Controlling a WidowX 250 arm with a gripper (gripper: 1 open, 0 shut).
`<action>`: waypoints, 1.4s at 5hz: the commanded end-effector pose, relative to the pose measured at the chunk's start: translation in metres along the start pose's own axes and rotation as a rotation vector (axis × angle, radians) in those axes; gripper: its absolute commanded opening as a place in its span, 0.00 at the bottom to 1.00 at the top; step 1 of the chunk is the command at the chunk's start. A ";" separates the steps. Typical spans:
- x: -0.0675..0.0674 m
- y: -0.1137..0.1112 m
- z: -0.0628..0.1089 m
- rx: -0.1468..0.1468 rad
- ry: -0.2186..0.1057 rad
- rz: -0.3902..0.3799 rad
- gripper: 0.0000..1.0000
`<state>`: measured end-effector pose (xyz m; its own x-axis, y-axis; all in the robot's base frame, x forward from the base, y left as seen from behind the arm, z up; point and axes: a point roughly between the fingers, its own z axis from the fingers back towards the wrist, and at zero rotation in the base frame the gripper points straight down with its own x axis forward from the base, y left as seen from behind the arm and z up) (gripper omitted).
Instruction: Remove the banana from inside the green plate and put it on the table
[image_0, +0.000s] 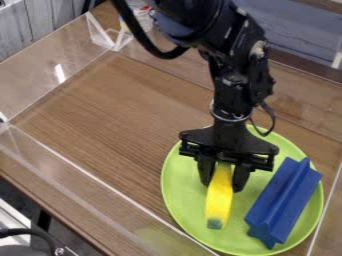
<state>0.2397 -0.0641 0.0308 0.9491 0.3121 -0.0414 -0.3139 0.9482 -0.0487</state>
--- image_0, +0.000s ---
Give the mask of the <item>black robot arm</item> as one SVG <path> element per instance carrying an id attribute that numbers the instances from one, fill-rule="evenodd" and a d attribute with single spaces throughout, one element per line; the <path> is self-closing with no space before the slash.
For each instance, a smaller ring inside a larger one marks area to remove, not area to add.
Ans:
<path id="1" fill-rule="evenodd" d="M 252 112 L 266 108 L 275 80 L 268 68 L 266 32 L 232 0 L 149 0 L 161 33 L 176 45 L 194 47 L 207 60 L 214 82 L 214 124 L 179 134 L 179 154 L 198 163 L 207 185 L 220 162 L 235 166 L 232 189 L 244 189 L 250 173 L 270 171 L 279 148 L 264 132 L 250 131 Z"/>

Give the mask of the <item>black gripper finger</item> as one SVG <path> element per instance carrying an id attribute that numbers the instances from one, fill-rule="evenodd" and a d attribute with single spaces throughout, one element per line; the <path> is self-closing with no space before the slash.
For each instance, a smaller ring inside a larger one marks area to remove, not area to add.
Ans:
<path id="1" fill-rule="evenodd" d="M 235 166 L 234 175 L 232 175 L 232 188 L 235 193 L 243 190 L 250 178 L 250 171 L 251 171 L 251 166 L 246 163 Z"/>
<path id="2" fill-rule="evenodd" d="M 200 182 L 204 186 L 207 186 L 211 182 L 215 172 L 215 165 L 216 161 L 211 157 L 206 155 L 200 155 L 198 157 L 198 171 L 200 176 Z"/>

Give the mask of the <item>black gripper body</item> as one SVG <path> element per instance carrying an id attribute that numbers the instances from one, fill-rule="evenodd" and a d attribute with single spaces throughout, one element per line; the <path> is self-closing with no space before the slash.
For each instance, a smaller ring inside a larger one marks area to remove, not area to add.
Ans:
<path id="1" fill-rule="evenodd" d="M 212 108 L 211 114 L 214 117 L 211 126 L 179 133 L 179 154 L 191 157 L 196 163 L 198 157 L 206 155 L 216 163 L 222 161 L 234 166 L 248 164 L 250 172 L 256 169 L 271 171 L 279 147 L 259 138 L 259 136 L 266 137 L 268 131 L 262 132 L 256 126 L 252 126 L 256 134 L 248 130 L 247 122 L 252 119 L 252 109 L 236 114 Z"/>

